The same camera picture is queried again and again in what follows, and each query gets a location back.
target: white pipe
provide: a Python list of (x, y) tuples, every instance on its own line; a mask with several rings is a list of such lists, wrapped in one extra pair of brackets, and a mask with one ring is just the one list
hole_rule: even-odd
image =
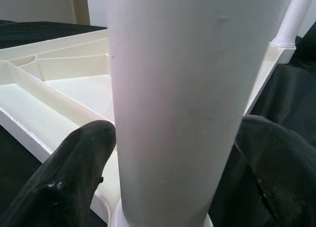
[(122, 226), (203, 226), (282, 1), (109, 0)]
[(291, 1), (281, 27), (271, 44), (278, 47), (295, 48), (295, 38), (301, 28), (312, 1), (313, 0)]

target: white column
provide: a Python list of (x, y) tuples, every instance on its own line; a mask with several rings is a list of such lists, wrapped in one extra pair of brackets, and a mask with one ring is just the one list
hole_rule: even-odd
[(109, 1), (115, 223), (204, 225), (282, 1)]
[(281, 27), (271, 42), (272, 45), (295, 49), (295, 38), (312, 1), (313, 0), (292, 0)]

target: white wall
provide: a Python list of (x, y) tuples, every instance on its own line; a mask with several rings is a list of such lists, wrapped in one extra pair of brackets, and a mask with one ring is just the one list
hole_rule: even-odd
[(72, 0), (0, 0), (0, 20), (75, 22)]
[(316, 21), (316, 0), (313, 0), (312, 5), (309, 11), (306, 14), (306, 17), (303, 21), (303, 24), (298, 32), (298, 36), (303, 37), (306, 32), (310, 29), (310, 27)]
[(107, 0), (88, 0), (90, 25), (108, 26), (107, 25)]

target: white plastic tray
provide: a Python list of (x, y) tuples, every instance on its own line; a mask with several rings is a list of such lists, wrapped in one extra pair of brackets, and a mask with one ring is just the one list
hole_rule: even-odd
[[(107, 31), (0, 50), (0, 125), (44, 162), (73, 130), (114, 123)], [(117, 151), (91, 209), (108, 223), (120, 199)]]

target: pole base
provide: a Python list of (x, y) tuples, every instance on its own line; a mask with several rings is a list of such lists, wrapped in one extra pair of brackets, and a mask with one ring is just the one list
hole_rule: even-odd
[[(123, 213), (122, 200), (119, 200), (113, 212), (111, 224), (109, 226), (110, 227), (130, 227)], [(213, 223), (208, 214), (204, 221), (204, 227), (213, 227)]]

